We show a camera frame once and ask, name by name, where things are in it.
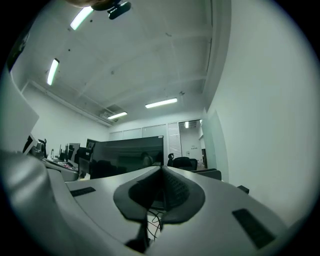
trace black panel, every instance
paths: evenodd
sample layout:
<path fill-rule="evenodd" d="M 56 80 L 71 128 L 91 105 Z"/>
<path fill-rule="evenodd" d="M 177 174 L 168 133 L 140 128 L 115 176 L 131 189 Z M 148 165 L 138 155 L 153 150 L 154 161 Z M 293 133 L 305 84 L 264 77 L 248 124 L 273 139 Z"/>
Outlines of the black panel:
<path fill-rule="evenodd" d="M 163 136 L 96 142 L 92 153 L 90 179 L 163 165 Z"/>
<path fill-rule="evenodd" d="M 88 193 L 91 193 L 94 191 L 96 191 L 96 190 L 93 187 L 89 186 L 86 188 L 81 188 L 81 189 L 70 191 L 70 193 L 73 197 L 78 197 L 78 196 L 82 196 L 82 195 L 85 195 L 85 194 L 88 194 Z"/>
<path fill-rule="evenodd" d="M 275 239 L 275 236 L 272 235 L 247 209 L 235 210 L 232 214 L 258 249 L 266 246 Z"/>

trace office room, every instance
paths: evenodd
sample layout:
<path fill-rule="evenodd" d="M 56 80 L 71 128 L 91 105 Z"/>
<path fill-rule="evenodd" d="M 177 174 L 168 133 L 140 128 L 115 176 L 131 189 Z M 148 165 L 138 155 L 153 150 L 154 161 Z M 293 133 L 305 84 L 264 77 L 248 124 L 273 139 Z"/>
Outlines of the office room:
<path fill-rule="evenodd" d="M 38 6 L 0 88 L 1 180 L 30 248 L 272 255 L 291 245 L 319 196 L 319 61 L 303 33 L 273 2 Z"/>

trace black chair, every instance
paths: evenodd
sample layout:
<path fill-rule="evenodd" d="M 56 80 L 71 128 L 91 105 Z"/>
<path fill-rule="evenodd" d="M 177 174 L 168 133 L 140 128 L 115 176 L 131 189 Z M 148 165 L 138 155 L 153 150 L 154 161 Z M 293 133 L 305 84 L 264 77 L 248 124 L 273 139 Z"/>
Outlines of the black chair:
<path fill-rule="evenodd" d="M 192 163 L 189 159 L 189 157 L 177 157 L 176 159 L 173 160 L 173 166 L 174 168 L 178 168 L 178 169 L 183 169 L 186 171 L 192 171 L 193 170 L 193 166 Z"/>
<path fill-rule="evenodd" d="M 191 158 L 190 159 L 190 162 L 192 164 L 192 171 L 196 171 L 197 170 L 197 167 L 198 167 L 198 160 L 197 159 L 194 159 L 194 158 Z"/>
<path fill-rule="evenodd" d="M 168 163 L 166 166 L 173 167 L 175 155 L 173 153 L 168 154 Z"/>

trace white wall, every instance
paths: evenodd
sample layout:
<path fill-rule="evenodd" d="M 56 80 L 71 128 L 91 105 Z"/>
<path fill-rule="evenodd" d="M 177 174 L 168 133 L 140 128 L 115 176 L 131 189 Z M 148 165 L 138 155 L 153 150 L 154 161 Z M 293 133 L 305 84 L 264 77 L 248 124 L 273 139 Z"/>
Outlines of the white wall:
<path fill-rule="evenodd" d="M 202 150 L 199 140 L 199 131 L 197 128 L 188 128 L 180 130 L 182 156 L 190 159 L 202 159 Z"/>
<path fill-rule="evenodd" d="M 319 185 L 319 66 L 271 2 L 233 0 L 231 9 L 226 62 L 207 113 L 213 137 L 223 137 L 214 141 L 217 169 L 224 142 L 229 182 L 291 225 Z"/>
<path fill-rule="evenodd" d="M 51 97 L 45 95 L 31 84 L 23 92 L 30 106 L 39 115 L 32 135 L 36 139 L 47 140 L 46 151 L 50 155 L 59 153 L 59 148 L 65 148 L 67 143 L 80 143 L 85 147 L 87 139 L 107 141 L 108 128 L 100 123 L 69 109 Z"/>

